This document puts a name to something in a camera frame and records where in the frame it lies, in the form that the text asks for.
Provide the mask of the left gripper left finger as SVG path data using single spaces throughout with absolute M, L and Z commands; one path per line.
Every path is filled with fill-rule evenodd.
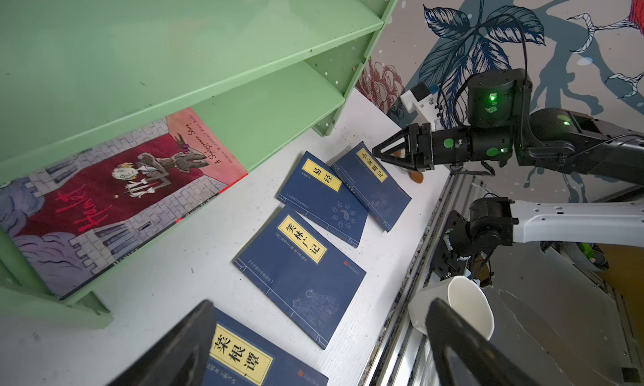
M 216 332 L 216 309 L 203 300 L 112 385 L 200 385 Z

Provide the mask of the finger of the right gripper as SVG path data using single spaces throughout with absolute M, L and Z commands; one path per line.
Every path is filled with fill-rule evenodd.
M 418 125 L 411 124 L 372 149 L 375 157 L 412 157 L 417 149 Z
M 382 163 L 395 165 L 407 171 L 416 171 L 414 158 L 411 154 L 406 152 L 395 152 L 393 154 L 376 154 L 377 159 Z

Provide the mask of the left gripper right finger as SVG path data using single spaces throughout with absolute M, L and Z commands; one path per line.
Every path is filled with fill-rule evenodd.
M 505 357 L 441 299 L 425 320 L 435 368 L 442 385 L 535 385 L 537 382 Z

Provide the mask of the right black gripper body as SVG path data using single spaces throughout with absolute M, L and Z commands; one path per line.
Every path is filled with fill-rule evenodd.
M 432 131 L 430 124 L 412 124 L 408 143 L 407 154 L 415 171 L 472 161 L 498 161 L 504 165 L 513 156 L 513 133 L 507 127 L 464 126 Z

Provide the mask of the red pink Hamlet book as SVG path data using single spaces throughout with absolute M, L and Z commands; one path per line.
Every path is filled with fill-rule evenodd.
M 1 226 L 65 299 L 246 174 L 188 108 L 6 184 Z

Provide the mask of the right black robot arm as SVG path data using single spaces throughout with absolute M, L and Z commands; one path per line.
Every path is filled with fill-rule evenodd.
M 409 171 L 439 165 L 462 176 L 465 164 L 481 164 L 494 176 L 510 159 L 566 175 L 597 175 L 634 185 L 643 182 L 643 136 L 583 113 L 550 107 L 530 108 L 532 82 L 527 68 L 502 69 L 489 38 L 468 30 L 456 43 L 447 70 L 456 93 L 437 91 L 439 115 L 456 114 L 465 97 L 466 117 L 454 127 L 411 124 L 377 145 L 372 154 Z M 640 247 L 643 204 L 544 204 L 483 197 L 471 203 L 468 218 L 448 221 L 434 268 L 442 278 L 489 264 L 496 248 L 516 243 L 595 243 Z

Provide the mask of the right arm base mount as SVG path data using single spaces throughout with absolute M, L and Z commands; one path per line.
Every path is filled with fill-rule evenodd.
M 471 223 L 453 210 L 447 216 L 444 227 L 439 232 L 439 244 L 431 260 L 430 270 L 440 280 L 458 275 L 466 275 L 475 264 L 476 258 L 489 255 L 501 245 L 502 233 L 499 228 L 476 228 L 471 231 Z

